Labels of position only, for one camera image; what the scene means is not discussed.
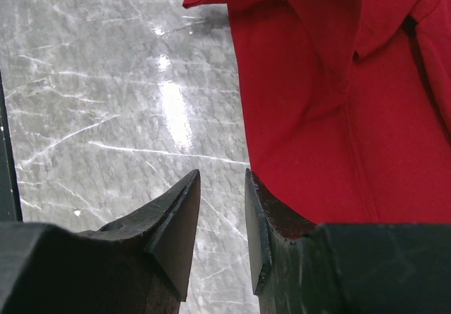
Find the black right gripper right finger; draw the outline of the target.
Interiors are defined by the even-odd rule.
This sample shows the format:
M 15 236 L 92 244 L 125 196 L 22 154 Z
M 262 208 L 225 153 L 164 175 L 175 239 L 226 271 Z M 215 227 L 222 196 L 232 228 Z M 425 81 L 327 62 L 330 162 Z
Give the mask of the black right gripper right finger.
M 251 171 L 245 216 L 262 313 L 450 312 L 449 225 L 315 225 Z

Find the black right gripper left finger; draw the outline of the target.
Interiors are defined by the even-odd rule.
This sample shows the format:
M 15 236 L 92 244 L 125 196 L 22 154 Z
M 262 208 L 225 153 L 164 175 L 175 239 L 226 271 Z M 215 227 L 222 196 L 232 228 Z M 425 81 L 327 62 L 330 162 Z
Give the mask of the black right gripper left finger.
M 177 313 L 187 298 L 201 176 L 99 230 L 1 224 L 2 313 Z

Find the dark red t shirt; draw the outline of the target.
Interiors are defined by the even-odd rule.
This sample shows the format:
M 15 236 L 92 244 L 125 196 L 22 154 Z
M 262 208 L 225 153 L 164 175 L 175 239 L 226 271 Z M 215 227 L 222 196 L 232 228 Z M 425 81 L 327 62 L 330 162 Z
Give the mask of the dark red t shirt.
M 250 166 L 316 224 L 450 221 L 450 0 L 228 7 Z

